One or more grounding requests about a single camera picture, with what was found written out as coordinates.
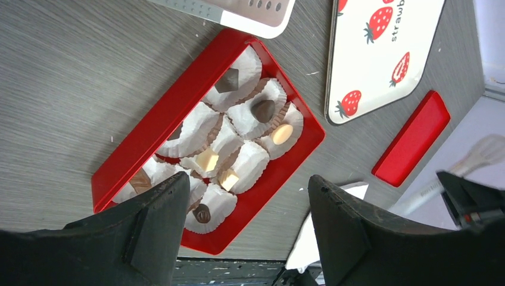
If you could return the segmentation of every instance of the cream-colored chocolate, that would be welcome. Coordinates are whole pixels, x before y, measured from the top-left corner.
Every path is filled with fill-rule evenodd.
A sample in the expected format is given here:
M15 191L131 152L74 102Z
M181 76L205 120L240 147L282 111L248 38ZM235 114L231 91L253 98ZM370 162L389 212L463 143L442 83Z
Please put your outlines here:
M270 137L272 137L272 141L275 145L280 145L286 142L289 137L291 137L291 134L293 134L293 126L282 124L270 134Z
M205 172L210 172L216 168L217 159L219 155L216 154L211 148L207 148L205 151L197 155L196 163Z
M232 169L228 169L221 173L219 176L219 184L223 187L223 189L230 191L232 187L238 182L239 178L237 173Z

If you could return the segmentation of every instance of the red tray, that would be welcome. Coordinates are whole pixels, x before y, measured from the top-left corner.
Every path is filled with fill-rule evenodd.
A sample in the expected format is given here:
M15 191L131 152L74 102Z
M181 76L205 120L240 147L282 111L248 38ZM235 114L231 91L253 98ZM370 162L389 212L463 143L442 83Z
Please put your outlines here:
M444 101L430 91L384 152L372 174L400 186L451 120Z
M275 77L304 116L298 142L284 156L270 161L257 183L238 195L233 213L213 232L184 230L181 245L218 255L268 203L305 159L324 140L325 131L264 44L243 32L225 29L160 98L91 178L95 213L115 206L112 198L158 150L188 113L250 45L263 63L262 77Z

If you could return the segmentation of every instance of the gray wooden table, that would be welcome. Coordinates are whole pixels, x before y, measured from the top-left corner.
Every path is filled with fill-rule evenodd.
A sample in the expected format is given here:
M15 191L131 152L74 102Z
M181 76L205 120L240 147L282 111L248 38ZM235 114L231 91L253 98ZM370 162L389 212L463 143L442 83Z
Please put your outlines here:
M265 43L328 135L222 257L286 259L312 174L365 180L366 200L382 207L398 199L484 91L472 0L446 2L413 94L332 127L323 117L331 1L297 1L286 31ZM220 29L145 0L0 0L0 228L57 229L91 215L91 175ZM392 188L370 170L430 89L453 119Z

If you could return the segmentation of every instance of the dark chocolate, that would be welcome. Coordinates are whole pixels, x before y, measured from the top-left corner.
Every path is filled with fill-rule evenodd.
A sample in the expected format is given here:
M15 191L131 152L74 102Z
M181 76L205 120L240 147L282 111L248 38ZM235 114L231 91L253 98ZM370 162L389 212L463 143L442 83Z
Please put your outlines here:
M225 74L214 85L217 92L220 94L224 92L238 90L238 70L229 68Z
M193 211L193 215L199 223L208 223L210 221L210 210L205 204L199 204Z
M182 130L182 123L179 125L179 127L177 127L177 129L174 130L174 132L172 133L172 135L170 135L167 141L179 139L181 130Z
M273 100L263 100L251 107L252 116L261 123L269 122L275 112L275 102Z

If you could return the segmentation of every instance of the strawberry tray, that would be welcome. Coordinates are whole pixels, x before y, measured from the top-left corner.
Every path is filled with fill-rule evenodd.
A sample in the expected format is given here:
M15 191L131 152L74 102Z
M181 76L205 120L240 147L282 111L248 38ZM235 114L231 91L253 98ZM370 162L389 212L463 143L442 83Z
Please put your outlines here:
M335 0L326 119L340 125L417 87L445 0Z

